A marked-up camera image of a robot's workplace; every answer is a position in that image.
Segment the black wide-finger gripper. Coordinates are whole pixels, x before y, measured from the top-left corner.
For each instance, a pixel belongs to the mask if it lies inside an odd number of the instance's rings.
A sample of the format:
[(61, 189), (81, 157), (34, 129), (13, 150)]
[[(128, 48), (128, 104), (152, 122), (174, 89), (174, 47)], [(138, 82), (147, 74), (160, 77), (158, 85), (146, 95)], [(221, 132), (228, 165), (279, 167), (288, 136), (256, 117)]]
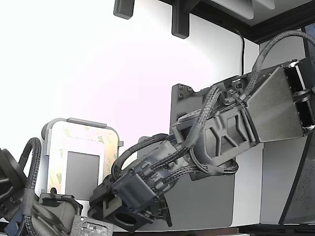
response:
[(31, 222), (36, 236), (69, 236), (76, 216), (80, 216), (83, 206), (71, 195), (55, 198), (41, 194), (34, 201)]

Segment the black blade-finger gripper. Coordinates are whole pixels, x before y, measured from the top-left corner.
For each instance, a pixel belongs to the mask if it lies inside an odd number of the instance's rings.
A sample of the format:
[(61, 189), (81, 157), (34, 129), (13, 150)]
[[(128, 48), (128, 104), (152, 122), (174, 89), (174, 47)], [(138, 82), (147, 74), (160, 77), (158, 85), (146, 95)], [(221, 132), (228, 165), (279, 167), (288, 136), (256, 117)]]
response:
[(172, 220), (165, 197), (153, 202), (139, 213), (131, 212), (126, 204), (112, 193), (112, 177), (106, 176), (90, 197), (90, 218), (116, 225), (126, 231), (136, 231), (155, 220), (163, 220), (169, 227)]

